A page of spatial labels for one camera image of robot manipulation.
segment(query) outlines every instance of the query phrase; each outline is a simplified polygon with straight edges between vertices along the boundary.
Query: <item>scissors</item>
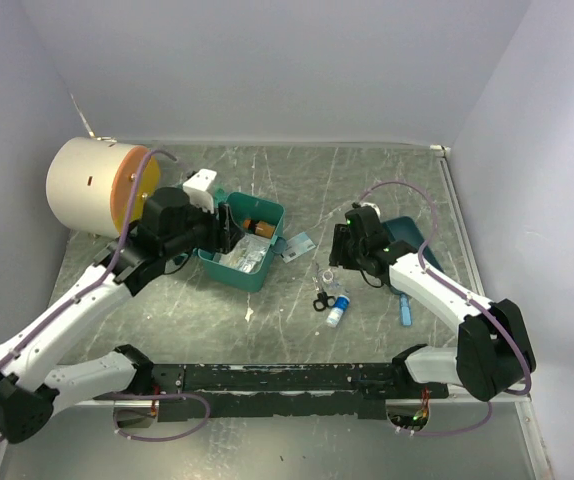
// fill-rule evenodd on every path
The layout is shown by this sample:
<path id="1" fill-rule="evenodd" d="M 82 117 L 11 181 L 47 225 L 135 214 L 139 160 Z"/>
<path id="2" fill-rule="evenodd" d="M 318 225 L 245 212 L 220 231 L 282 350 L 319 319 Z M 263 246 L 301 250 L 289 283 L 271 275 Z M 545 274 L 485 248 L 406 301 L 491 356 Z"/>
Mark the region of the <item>scissors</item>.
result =
<path id="1" fill-rule="evenodd" d="M 336 297 L 332 295 L 327 295 L 327 292 L 320 284 L 320 279 L 318 278 L 318 275 L 312 278 L 314 279 L 314 286 L 316 287 L 316 296 L 317 296 L 316 300 L 314 300 L 313 302 L 314 310 L 316 310 L 317 312 L 322 312 L 327 308 L 333 307 L 334 303 L 336 302 Z"/>

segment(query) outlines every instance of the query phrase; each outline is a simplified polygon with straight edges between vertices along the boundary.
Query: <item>large roll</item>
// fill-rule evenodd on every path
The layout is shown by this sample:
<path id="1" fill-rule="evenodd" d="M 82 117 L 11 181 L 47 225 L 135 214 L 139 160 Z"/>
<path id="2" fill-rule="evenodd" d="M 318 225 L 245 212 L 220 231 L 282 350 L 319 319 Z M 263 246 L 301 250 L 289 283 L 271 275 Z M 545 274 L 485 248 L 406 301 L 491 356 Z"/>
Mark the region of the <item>large roll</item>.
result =
<path id="1" fill-rule="evenodd" d="M 47 173 L 47 201 L 65 226 L 106 237 L 116 237 L 125 216 L 134 174 L 147 148 L 72 138 L 58 151 Z M 134 213 L 142 216 L 143 204 L 160 179 L 152 158 L 145 169 Z"/>

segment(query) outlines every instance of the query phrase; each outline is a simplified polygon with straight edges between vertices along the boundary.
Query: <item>wall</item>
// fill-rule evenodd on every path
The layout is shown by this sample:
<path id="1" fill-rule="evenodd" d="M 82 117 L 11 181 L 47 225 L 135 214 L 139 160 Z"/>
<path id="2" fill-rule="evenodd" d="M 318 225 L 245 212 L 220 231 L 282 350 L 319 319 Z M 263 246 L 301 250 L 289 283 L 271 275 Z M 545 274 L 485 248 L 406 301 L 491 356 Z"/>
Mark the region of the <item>wall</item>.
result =
<path id="1" fill-rule="evenodd" d="M 574 2 L 533 2 L 452 153 L 488 293 L 528 323 L 557 478 L 574 479 Z"/>
<path id="2" fill-rule="evenodd" d="M 451 144 L 528 0 L 23 0 L 97 134 Z"/>
<path id="3" fill-rule="evenodd" d="M 0 342 L 47 305 L 66 231 L 45 175 L 58 148 L 84 133 L 22 7 L 0 0 Z"/>

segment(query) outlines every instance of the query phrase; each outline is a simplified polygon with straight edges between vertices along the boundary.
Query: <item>green plastic container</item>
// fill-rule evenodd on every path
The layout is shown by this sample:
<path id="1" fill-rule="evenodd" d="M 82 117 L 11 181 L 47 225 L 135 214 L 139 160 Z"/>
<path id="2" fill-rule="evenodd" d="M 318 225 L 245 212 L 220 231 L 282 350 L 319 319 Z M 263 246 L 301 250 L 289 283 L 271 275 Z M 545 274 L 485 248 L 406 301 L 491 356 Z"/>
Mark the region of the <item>green plastic container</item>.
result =
<path id="1" fill-rule="evenodd" d="M 242 226 L 243 221 L 247 218 L 264 221 L 270 225 L 276 225 L 276 230 L 271 238 L 272 246 L 275 245 L 278 238 L 282 236 L 283 218 L 285 216 L 285 208 L 282 205 L 240 192 L 230 193 L 227 196 L 227 203 L 231 206 L 234 221 L 240 226 Z M 214 262 L 213 253 L 203 250 L 198 251 L 198 257 L 203 262 L 207 275 L 214 280 L 251 293 L 258 292 L 263 287 L 265 277 L 269 272 L 269 266 L 274 260 L 274 256 L 275 253 L 273 249 L 270 249 L 256 272 L 245 273 Z"/>

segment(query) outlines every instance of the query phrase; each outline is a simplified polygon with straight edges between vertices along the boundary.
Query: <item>black cable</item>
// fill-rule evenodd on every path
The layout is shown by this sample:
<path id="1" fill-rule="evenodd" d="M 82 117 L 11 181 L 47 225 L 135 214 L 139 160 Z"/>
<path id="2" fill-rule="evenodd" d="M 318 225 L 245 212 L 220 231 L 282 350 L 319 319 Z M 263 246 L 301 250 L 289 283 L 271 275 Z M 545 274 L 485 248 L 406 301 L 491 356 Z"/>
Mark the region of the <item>black cable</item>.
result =
<path id="1" fill-rule="evenodd" d="M 363 276 L 363 280 L 365 280 L 365 283 L 372 288 L 383 288 L 383 286 L 385 285 L 382 282 L 382 280 L 380 281 L 380 285 L 374 285 L 373 283 L 370 283 L 369 280 L 367 280 L 367 276 L 365 275 L 365 271 L 362 268 L 360 269 L 360 274 Z"/>
<path id="2" fill-rule="evenodd" d="M 191 254 L 188 254 L 187 257 L 181 262 L 180 265 L 178 265 L 178 268 L 176 268 L 175 270 L 172 270 L 171 272 L 165 272 L 163 273 L 163 275 L 173 275 L 174 273 L 178 273 L 182 270 L 182 268 L 187 265 L 187 263 L 189 262 L 189 259 L 192 257 Z"/>

